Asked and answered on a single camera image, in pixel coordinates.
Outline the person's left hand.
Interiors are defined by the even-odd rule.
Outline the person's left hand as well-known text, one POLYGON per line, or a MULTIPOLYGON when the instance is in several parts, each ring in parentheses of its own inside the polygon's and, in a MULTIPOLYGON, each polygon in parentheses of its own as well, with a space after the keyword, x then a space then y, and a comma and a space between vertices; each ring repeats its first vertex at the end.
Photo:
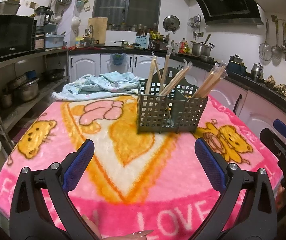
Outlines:
POLYGON ((143 230, 130 233, 129 235, 124 236, 114 236, 114 237, 105 237, 103 238, 99 232, 98 227, 92 222, 86 215, 82 215, 83 220, 91 228, 91 230, 99 237, 99 239, 105 240, 147 240, 147 235, 153 232, 153 230, 143 230))

